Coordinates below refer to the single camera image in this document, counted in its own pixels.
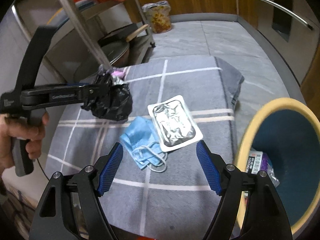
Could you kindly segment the person's left hand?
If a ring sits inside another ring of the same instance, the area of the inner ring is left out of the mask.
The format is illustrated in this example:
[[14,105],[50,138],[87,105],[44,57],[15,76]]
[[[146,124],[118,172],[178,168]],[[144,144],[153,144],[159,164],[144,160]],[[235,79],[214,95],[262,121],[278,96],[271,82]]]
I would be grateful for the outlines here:
[[42,154],[42,140],[46,135],[45,126],[49,122],[48,113],[42,116],[42,125],[30,126],[21,119],[12,119],[7,114],[1,114],[1,173],[14,166],[12,156],[13,140],[26,139],[29,142],[25,149],[31,160],[38,159]]

